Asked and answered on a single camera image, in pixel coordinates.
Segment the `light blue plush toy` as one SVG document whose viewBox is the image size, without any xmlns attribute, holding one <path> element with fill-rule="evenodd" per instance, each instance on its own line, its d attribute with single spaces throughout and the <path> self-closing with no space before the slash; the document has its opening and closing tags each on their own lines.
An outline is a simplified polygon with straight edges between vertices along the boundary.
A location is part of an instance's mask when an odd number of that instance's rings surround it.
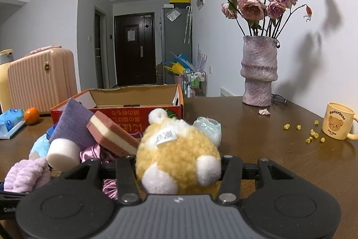
<svg viewBox="0 0 358 239">
<path fill-rule="evenodd" d="M 45 133 L 34 142 L 28 158 L 31 160 L 45 158 L 48 154 L 49 148 L 49 139 L 47 138 L 47 134 Z"/>
</svg>

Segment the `pink layered sponge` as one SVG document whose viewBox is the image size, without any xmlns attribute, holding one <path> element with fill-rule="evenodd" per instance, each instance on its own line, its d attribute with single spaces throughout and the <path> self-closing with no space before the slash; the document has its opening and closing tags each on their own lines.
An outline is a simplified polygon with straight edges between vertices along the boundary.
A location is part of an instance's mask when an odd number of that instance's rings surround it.
<svg viewBox="0 0 358 239">
<path fill-rule="evenodd" d="M 135 155 L 140 142 L 102 112 L 95 112 L 87 123 L 95 141 L 119 157 Z"/>
</svg>

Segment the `storage cart with bottles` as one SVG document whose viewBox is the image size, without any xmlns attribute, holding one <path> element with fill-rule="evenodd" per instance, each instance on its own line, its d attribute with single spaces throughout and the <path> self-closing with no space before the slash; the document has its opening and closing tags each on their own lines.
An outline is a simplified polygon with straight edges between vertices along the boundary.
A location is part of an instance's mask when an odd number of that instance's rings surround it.
<svg viewBox="0 0 358 239">
<path fill-rule="evenodd" d="M 206 97 L 207 74 L 205 71 L 184 71 L 183 90 L 187 98 Z"/>
</svg>

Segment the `translucent plastic wrapped item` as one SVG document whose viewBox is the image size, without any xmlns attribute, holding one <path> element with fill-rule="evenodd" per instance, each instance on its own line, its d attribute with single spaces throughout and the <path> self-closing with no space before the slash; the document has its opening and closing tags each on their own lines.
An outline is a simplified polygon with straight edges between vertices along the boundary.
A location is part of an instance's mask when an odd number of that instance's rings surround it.
<svg viewBox="0 0 358 239">
<path fill-rule="evenodd" d="M 200 132 L 203 132 L 216 148 L 220 146 L 222 140 L 222 127 L 218 121 L 201 116 L 193 122 L 193 126 Z"/>
</svg>

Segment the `white foam cylinder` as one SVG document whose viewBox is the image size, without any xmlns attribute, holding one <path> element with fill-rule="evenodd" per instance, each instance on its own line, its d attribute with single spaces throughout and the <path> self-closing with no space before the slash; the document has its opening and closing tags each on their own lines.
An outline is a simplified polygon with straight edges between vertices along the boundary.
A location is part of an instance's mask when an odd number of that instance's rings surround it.
<svg viewBox="0 0 358 239">
<path fill-rule="evenodd" d="M 54 170 L 66 172 L 80 164 L 81 149 L 71 140 L 54 139 L 46 156 L 48 165 Z"/>
</svg>

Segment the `red cardboard box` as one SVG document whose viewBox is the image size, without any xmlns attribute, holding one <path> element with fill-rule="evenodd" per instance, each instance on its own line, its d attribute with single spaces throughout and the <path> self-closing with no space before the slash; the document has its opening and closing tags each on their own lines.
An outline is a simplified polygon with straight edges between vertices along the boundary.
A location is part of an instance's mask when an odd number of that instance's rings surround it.
<svg viewBox="0 0 358 239">
<path fill-rule="evenodd" d="M 71 98 L 93 113 L 104 113 L 134 137 L 144 133 L 149 113 L 156 108 L 164 109 L 169 117 L 183 117 L 183 94 L 178 84 L 87 89 Z M 69 99 L 50 110 L 54 124 L 59 122 Z"/>
</svg>

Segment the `purple woven pouch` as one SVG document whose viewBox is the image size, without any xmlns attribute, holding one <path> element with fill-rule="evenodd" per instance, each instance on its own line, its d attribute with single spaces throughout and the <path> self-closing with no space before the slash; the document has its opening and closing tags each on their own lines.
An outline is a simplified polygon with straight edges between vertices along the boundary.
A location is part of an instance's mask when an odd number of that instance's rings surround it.
<svg viewBox="0 0 358 239">
<path fill-rule="evenodd" d="M 93 115 L 93 112 L 78 101 L 69 99 L 50 137 L 50 143 L 58 138 L 67 139 L 74 142 L 81 151 L 95 145 L 96 141 L 87 129 L 87 124 Z"/>
</svg>

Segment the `orange tangerine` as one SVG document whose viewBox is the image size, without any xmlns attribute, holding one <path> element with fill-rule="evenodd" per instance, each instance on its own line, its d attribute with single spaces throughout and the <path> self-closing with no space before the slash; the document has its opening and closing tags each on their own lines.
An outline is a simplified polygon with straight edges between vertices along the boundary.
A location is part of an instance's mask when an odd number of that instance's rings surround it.
<svg viewBox="0 0 358 239">
<path fill-rule="evenodd" d="M 34 125 L 39 121 L 39 110 L 35 107 L 30 107 L 24 112 L 24 120 L 28 125 Z"/>
</svg>

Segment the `grey refrigerator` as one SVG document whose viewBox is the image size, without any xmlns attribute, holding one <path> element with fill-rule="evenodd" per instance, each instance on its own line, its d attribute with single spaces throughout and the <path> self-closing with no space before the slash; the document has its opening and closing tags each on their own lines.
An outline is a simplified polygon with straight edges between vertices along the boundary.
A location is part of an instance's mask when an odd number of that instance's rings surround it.
<svg viewBox="0 0 358 239">
<path fill-rule="evenodd" d="M 161 9 L 162 65 L 171 65 L 175 55 L 184 54 L 192 62 L 192 42 L 185 36 L 188 9 Z"/>
</svg>

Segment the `dark entrance door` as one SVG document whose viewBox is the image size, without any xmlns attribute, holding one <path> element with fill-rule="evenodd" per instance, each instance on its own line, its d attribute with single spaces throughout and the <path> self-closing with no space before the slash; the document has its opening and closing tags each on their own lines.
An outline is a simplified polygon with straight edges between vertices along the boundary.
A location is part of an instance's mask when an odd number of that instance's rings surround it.
<svg viewBox="0 0 358 239">
<path fill-rule="evenodd" d="M 154 14 L 120 15 L 114 21 L 117 85 L 155 84 Z"/>
</svg>

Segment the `blue tissue pack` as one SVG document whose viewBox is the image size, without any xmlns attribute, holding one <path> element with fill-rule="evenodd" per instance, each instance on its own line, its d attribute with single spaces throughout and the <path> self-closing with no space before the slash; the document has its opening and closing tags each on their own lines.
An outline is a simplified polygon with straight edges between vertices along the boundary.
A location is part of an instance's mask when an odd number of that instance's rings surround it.
<svg viewBox="0 0 358 239">
<path fill-rule="evenodd" d="M 24 124 L 23 110 L 9 109 L 2 113 L 0 120 L 0 139 L 9 140 Z"/>
</svg>

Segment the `yellow box on fridge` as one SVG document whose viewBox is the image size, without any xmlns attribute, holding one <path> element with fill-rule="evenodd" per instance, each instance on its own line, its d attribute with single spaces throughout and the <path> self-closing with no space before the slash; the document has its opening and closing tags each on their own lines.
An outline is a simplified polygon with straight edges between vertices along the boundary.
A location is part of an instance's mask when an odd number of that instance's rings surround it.
<svg viewBox="0 0 358 239">
<path fill-rule="evenodd" d="M 191 0 L 169 0 L 170 4 L 190 4 Z"/>
</svg>

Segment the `yellow white plush toy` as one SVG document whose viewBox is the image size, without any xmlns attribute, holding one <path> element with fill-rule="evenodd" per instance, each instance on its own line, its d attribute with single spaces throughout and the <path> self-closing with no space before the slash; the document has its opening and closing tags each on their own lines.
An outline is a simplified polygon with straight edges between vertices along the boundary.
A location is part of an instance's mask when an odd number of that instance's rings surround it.
<svg viewBox="0 0 358 239">
<path fill-rule="evenodd" d="M 222 175 L 221 157 L 210 139 L 182 119 L 156 108 L 149 113 L 135 163 L 147 194 L 213 194 Z"/>
</svg>

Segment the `purple satin scrunchie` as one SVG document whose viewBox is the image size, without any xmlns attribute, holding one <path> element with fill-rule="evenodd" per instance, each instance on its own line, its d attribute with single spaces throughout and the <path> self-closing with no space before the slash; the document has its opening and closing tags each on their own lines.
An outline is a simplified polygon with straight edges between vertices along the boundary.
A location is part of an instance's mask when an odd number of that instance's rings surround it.
<svg viewBox="0 0 358 239">
<path fill-rule="evenodd" d="M 118 190 L 114 163 L 118 155 L 115 155 L 99 144 L 95 144 L 81 151 L 79 157 L 82 163 L 95 158 L 101 161 L 102 192 L 110 199 L 117 200 Z"/>
</svg>

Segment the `yellow bear mug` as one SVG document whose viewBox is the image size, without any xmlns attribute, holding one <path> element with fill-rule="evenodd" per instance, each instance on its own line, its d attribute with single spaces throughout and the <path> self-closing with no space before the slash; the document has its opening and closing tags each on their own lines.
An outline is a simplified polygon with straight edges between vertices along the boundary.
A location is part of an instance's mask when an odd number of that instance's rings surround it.
<svg viewBox="0 0 358 239">
<path fill-rule="evenodd" d="M 329 102 L 322 123 L 322 131 L 336 140 L 357 141 L 357 133 L 350 133 L 353 122 L 357 122 L 357 114 L 349 107 Z"/>
</svg>

